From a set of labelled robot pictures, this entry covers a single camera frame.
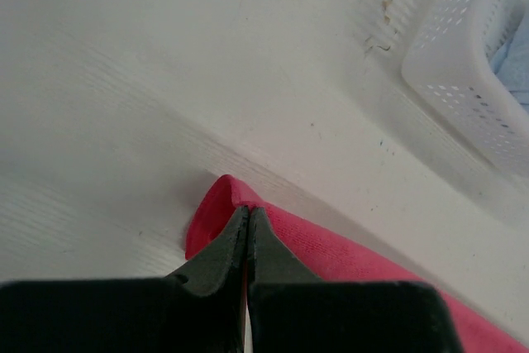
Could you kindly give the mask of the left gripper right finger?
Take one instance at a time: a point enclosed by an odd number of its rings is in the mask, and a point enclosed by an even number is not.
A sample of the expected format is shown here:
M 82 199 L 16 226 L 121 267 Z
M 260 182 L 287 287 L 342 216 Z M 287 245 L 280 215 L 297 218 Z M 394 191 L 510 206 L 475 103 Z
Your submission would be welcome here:
M 429 284 L 326 282 L 250 214 L 247 298 L 255 352 L 461 352 L 440 294 Z

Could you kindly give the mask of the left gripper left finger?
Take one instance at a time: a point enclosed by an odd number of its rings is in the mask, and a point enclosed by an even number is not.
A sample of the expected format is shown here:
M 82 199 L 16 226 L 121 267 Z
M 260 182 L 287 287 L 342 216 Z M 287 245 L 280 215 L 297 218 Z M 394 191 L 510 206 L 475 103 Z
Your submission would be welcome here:
M 248 208 L 172 273 L 1 286 L 3 352 L 242 352 Z

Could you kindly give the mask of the pink towel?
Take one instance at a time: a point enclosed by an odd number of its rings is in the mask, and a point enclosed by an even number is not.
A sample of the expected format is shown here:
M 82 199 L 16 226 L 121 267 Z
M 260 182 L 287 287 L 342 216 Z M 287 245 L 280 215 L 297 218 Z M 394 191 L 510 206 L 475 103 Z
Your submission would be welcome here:
M 190 222 L 185 258 L 214 240 L 238 207 L 263 208 L 276 236 L 315 274 L 327 281 L 394 281 L 421 278 L 325 227 L 263 200 L 245 182 L 225 174 L 207 191 Z M 442 291 L 464 351 L 527 352 L 528 347 Z

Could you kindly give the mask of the light blue towel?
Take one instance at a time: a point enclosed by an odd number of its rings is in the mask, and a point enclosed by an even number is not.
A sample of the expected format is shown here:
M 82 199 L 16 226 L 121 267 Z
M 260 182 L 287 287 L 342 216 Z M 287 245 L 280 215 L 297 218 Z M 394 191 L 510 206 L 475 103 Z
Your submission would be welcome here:
M 528 112 L 528 10 L 517 29 L 493 55 L 490 66 L 498 80 Z

